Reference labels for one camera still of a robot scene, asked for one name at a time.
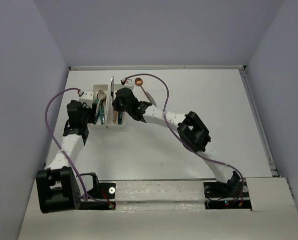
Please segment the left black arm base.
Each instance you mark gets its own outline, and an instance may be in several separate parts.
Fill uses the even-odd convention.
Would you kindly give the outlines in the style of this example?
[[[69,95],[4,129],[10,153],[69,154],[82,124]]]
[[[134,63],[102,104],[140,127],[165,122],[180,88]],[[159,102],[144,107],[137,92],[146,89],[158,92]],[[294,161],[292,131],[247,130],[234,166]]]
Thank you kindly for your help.
[[[94,189],[88,191],[91,198],[84,201],[81,193],[73,194],[73,203],[80,204],[78,210],[93,210],[93,211],[110,211],[116,209],[116,182],[101,181],[99,190]]]

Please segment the beige plastic spoon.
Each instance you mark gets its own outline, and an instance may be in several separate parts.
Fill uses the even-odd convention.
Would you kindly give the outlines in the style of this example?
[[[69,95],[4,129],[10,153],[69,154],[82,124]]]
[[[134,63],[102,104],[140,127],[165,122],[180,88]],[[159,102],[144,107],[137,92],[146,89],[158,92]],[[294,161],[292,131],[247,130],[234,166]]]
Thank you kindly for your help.
[[[99,102],[104,101],[106,99],[106,97],[107,97],[107,95],[104,91],[99,91],[97,93],[97,99],[98,99]]]

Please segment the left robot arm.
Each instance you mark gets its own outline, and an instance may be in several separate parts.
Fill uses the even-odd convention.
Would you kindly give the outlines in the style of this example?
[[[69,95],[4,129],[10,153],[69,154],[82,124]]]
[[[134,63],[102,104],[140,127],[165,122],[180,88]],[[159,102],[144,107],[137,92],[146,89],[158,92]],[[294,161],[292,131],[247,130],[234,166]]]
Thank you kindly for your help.
[[[93,124],[97,104],[72,100],[67,104],[62,143],[56,142],[59,151],[44,170],[36,174],[39,205],[42,213],[77,210],[81,199],[93,199],[100,192],[97,175],[76,173],[74,162],[88,138],[88,124]]]

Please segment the silver spoon green handle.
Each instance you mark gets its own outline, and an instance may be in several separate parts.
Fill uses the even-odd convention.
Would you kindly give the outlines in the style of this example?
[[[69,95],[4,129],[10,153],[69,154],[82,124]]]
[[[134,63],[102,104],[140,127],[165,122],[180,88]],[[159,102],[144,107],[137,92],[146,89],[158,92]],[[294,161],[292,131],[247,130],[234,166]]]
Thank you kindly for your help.
[[[105,124],[105,103],[106,103],[106,101],[102,100],[101,104],[100,104],[101,125]]]

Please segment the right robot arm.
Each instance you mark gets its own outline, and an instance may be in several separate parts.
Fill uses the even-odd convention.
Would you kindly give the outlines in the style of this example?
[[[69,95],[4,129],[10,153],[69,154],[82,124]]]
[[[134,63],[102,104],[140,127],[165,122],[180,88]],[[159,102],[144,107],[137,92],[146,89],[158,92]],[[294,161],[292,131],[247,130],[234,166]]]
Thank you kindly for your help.
[[[224,196],[243,190],[241,172],[216,160],[212,155],[213,149],[207,148],[211,142],[209,130],[195,112],[179,114],[160,109],[150,102],[137,100],[132,90],[126,87],[116,91],[112,107],[117,112],[126,112],[135,121],[168,128],[186,149],[203,159]]]

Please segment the blue plastic knife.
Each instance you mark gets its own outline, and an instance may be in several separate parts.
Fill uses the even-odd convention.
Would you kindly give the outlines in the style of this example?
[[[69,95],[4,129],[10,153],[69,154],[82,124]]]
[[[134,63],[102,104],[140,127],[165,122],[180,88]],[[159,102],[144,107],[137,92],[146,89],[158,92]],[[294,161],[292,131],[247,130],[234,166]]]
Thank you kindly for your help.
[[[118,125],[122,125],[124,123],[124,112],[118,113]]]

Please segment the steel knife pink handle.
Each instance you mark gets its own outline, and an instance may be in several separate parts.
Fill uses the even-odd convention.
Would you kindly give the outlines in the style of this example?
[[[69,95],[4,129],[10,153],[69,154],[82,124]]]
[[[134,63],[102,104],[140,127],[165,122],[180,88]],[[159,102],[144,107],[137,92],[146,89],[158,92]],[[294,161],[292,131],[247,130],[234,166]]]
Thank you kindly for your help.
[[[110,96],[111,96],[111,100],[113,102],[114,98],[115,98],[114,77],[111,78],[111,82],[110,82]]]

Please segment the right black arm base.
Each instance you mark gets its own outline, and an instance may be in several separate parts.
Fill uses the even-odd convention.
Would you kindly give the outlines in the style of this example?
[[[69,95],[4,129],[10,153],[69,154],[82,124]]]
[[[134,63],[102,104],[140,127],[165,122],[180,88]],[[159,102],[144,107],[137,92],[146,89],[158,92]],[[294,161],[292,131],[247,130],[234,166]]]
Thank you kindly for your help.
[[[239,182],[238,187],[231,191],[227,185],[217,181],[203,183],[204,205],[206,210],[252,209],[247,183]]]

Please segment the orange plastic knife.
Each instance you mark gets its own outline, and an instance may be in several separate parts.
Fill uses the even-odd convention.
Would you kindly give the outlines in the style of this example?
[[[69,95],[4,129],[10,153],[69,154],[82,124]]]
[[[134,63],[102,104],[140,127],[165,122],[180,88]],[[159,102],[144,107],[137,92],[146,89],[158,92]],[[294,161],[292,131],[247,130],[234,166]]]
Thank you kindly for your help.
[[[114,115],[113,115],[113,123],[116,123],[116,121],[117,121],[117,117],[118,117],[118,112],[115,111],[115,112],[114,112]]]

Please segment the teal plastic spoon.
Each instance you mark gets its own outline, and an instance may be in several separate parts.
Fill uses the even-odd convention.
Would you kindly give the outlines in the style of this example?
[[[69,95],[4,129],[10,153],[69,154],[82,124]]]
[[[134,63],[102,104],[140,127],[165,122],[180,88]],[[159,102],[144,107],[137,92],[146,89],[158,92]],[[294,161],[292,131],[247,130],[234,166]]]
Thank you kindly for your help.
[[[98,101],[98,99],[95,100],[95,104],[96,104],[96,111],[95,111],[95,118],[94,118],[94,124],[96,124],[100,114],[99,114],[99,110],[100,110],[100,101]]]

